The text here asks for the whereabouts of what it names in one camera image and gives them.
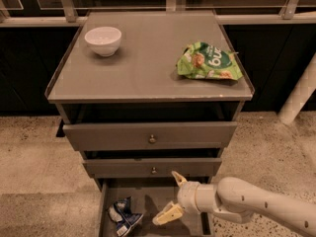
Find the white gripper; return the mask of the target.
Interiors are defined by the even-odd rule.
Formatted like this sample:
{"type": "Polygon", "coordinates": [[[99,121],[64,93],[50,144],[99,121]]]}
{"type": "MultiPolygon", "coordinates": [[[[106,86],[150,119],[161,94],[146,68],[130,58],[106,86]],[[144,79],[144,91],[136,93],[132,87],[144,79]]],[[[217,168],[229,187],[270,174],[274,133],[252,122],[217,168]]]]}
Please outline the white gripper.
{"type": "Polygon", "coordinates": [[[196,203],[196,191],[199,182],[187,182],[187,179],[176,171],[172,171],[179,191],[177,194],[178,203],[168,202],[167,205],[152,219],[155,225],[164,225],[177,220],[184,215],[184,212],[190,214],[200,214],[196,203]]]}

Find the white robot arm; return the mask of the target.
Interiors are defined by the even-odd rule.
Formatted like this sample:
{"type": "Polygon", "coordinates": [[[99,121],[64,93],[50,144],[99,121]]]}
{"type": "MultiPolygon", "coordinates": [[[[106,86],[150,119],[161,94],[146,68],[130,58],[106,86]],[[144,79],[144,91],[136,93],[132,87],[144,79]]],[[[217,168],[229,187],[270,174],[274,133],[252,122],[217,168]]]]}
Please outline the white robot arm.
{"type": "Polygon", "coordinates": [[[188,181],[172,172],[179,187],[177,203],[170,201],[153,219],[163,225],[185,213],[211,213],[234,223],[247,223],[254,213],[263,215],[303,237],[316,237],[316,205],[260,189],[234,177],[217,184],[188,181]]]}

